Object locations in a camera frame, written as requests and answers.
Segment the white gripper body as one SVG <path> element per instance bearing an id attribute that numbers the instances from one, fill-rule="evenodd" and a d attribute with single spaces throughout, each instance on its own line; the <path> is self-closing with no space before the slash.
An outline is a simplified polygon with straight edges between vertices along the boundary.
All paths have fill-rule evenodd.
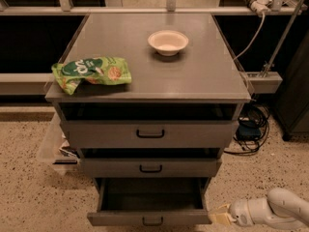
<path id="1" fill-rule="evenodd" d="M 253 226 L 260 224 L 262 201 L 258 199 L 239 199 L 234 201 L 229 213 L 233 218 L 233 222 L 238 226 Z"/>

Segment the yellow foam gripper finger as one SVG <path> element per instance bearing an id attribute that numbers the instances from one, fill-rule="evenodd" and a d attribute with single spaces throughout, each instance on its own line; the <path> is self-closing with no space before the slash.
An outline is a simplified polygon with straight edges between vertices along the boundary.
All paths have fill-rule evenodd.
<path id="1" fill-rule="evenodd" d="M 229 211 L 230 205 L 224 204 L 216 209 L 208 212 L 208 217 L 212 223 L 218 223 L 223 225 L 232 225 L 236 220 L 232 217 Z"/>

